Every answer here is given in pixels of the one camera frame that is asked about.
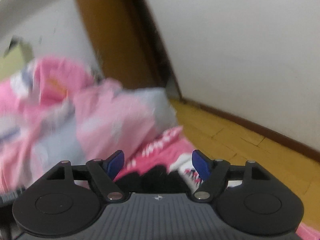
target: pink blanket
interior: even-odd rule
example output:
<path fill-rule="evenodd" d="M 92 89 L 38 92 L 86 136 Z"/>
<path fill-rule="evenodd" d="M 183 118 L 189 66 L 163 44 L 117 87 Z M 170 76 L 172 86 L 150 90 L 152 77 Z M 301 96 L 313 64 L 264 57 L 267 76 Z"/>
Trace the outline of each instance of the pink blanket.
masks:
<path fill-rule="evenodd" d="M 162 89 L 123 91 L 111 79 L 93 85 L 82 66 L 52 57 L 0 84 L 0 104 L 0 119 L 17 119 L 0 141 L 0 193 L 30 186 L 64 159 L 81 165 L 118 149 L 127 159 L 176 124 Z"/>

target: wooden door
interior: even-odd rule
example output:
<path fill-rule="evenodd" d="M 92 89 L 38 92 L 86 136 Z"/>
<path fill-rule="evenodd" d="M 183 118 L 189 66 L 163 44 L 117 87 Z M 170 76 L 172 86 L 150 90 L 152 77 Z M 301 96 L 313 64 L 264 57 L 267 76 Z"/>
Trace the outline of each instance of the wooden door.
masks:
<path fill-rule="evenodd" d="M 125 88 L 154 87 L 157 76 L 124 0 L 76 0 L 106 77 Z"/>

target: black cloth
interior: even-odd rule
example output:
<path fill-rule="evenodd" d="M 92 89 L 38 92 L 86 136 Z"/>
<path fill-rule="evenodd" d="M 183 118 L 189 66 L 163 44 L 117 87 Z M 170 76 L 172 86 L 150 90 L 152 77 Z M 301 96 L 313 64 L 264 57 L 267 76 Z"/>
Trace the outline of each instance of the black cloth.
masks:
<path fill-rule="evenodd" d="M 189 187 L 177 171 L 167 174 L 166 167 L 160 165 L 141 176 L 137 172 L 129 173 L 117 180 L 116 184 L 125 193 L 190 193 Z"/>

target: round black disc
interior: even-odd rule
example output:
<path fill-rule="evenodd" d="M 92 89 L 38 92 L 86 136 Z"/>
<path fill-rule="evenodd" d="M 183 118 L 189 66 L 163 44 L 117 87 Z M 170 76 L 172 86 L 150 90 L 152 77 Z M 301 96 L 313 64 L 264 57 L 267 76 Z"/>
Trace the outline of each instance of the round black disc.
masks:
<path fill-rule="evenodd" d="M 74 234 L 95 221 L 100 211 L 97 196 L 77 185 L 48 181 L 44 188 L 31 187 L 14 203 L 12 212 L 19 226 L 43 237 Z"/>
<path fill-rule="evenodd" d="M 242 232 L 259 236 L 281 235 L 294 231 L 303 216 L 301 200 L 289 189 L 268 192 L 255 187 L 227 189 L 217 201 L 224 222 Z"/>

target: gray ribbed surface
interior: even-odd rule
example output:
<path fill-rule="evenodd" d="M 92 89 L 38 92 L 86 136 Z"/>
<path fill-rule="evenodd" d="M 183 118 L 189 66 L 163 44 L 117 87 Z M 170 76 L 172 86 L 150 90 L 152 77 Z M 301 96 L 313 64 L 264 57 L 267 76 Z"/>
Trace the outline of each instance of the gray ribbed surface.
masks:
<path fill-rule="evenodd" d="M 300 240 L 290 233 L 278 237 L 257 237 L 242 233 L 222 222 L 207 204 L 190 201 L 185 194 L 132 194 L 122 204 L 108 205 L 89 228 L 61 240 Z M 22 235 L 20 240 L 47 239 Z"/>

